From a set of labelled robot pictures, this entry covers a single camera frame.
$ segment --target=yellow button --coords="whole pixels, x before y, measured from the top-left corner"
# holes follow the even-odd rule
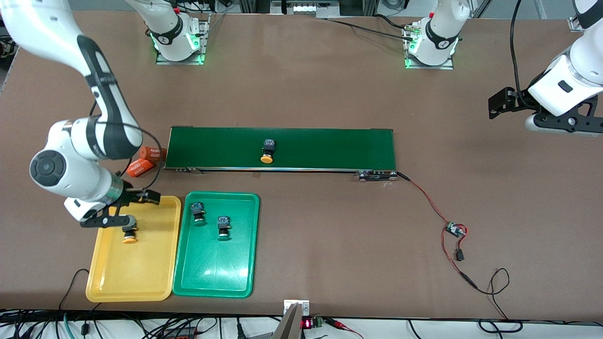
[[[260,160],[263,163],[272,163],[272,157],[269,157],[269,156],[263,156],[263,157],[260,158]]]

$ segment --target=green tray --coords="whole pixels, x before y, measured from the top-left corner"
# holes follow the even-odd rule
[[[200,201],[206,224],[198,226],[191,204]],[[182,206],[174,294],[247,298],[253,289],[260,199],[254,193],[193,191]],[[218,241],[218,217],[230,217],[229,241]]]
[[[263,163],[274,139],[273,163]],[[395,171],[392,130],[173,126],[166,169],[202,171]]]

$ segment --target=table surface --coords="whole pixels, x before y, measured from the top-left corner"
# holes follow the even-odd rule
[[[511,284],[496,300],[509,317],[603,319],[601,140],[528,132],[527,112],[488,120],[488,97],[513,85],[508,21],[469,20],[455,70],[427,71],[404,68],[399,40],[305,16],[229,15],[212,31],[204,66],[156,66],[136,13],[75,18],[140,125],[164,144],[170,125],[392,128],[398,170],[470,229],[462,271],[486,289],[495,269],[508,269]],[[350,20],[395,33],[380,19]],[[518,22],[524,86],[578,36],[564,21]],[[0,96],[2,308],[56,308],[73,273],[90,265],[96,230],[79,228],[61,197],[31,181],[28,164],[54,122],[86,116],[91,104],[80,74],[19,52]],[[297,298],[326,315],[499,317],[447,262],[441,220],[406,181],[164,172],[155,189],[260,196],[253,293],[101,309],[278,314]],[[65,308],[93,306],[85,284],[80,276]]]

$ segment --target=red-orange battery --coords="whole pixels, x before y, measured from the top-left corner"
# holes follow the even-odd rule
[[[165,155],[168,150],[162,148],[161,151],[157,147],[143,146],[140,148],[139,154],[141,159],[150,161],[165,160]]]
[[[155,166],[156,165],[154,162],[150,162],[146,159],[138,159],[137,161],[131,163],[130,166],[128,166],[128,169],[125,171],[130,177],[136,178],[145,174],[149,170],[152,170]]]

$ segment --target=yellow tray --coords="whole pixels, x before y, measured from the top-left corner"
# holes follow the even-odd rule
[[[162,196],[159,205],[131,204],[137,242],[123,244],[121,227],[99,229],[86,297],[91,302],[151,302],[169,296],[180,229],[180,199]]]

